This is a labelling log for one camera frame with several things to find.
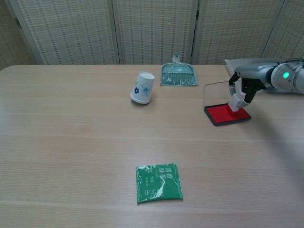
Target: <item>dustpan handle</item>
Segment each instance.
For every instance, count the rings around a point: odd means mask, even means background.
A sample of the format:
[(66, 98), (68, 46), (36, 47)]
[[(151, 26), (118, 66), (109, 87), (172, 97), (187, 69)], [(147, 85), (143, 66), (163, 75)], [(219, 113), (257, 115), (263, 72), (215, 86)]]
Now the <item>dustpan handle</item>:
[(178, 60), (180, 59), (180, 55), (179, 54), (173, 54), (174, 58), (177, 58)]
[(173, 63), (181, 63), (180, 61), (180, 55), (179, 54), (173, 54), (173, 57), (172, 57), (172, 62)]

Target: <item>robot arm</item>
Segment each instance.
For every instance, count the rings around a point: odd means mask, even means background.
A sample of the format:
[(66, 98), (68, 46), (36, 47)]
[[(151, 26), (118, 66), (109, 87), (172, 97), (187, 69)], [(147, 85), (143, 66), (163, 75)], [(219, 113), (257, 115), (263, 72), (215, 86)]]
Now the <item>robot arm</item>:
[[(287, 91), (304, 94), (304, 59), (283, 62), (269, 60), (264, 63), (252, 63), (239, 66), (229, 80), (232, 99), (229, 106), (236, 112), (251, 103), (256, 92), (270, 86)], [(242, 78), (244, 100), (236, 93), (235, 82)]]

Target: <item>green packet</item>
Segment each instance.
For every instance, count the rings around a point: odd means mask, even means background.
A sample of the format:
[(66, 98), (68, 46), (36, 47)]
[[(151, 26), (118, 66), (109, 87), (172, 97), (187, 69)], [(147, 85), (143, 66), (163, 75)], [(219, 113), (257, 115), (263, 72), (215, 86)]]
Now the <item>green packet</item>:
[(137, 203), (182, 199), (176, 163), (136, 167)]

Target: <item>dustpan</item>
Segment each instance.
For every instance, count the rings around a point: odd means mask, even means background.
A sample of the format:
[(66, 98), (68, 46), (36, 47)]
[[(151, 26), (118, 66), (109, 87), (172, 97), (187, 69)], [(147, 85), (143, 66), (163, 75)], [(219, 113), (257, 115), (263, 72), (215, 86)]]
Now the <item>dustpan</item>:
[(174, 54), (172, 63), (162, 65), (161, 85), (163, 86), (196, 86), (198, 83), (192, 65), (181, 63), (180, 55)]

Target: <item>white paper cup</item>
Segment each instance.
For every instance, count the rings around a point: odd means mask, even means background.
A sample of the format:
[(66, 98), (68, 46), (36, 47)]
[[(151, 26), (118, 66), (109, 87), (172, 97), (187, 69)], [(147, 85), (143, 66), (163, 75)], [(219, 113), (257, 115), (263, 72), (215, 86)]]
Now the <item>white paper cup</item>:
[(130, 94), (132, 100), (140, 104), (151, 101), (151, 91), (155, 76), (148, 72), (139, 72), (135, 86)]

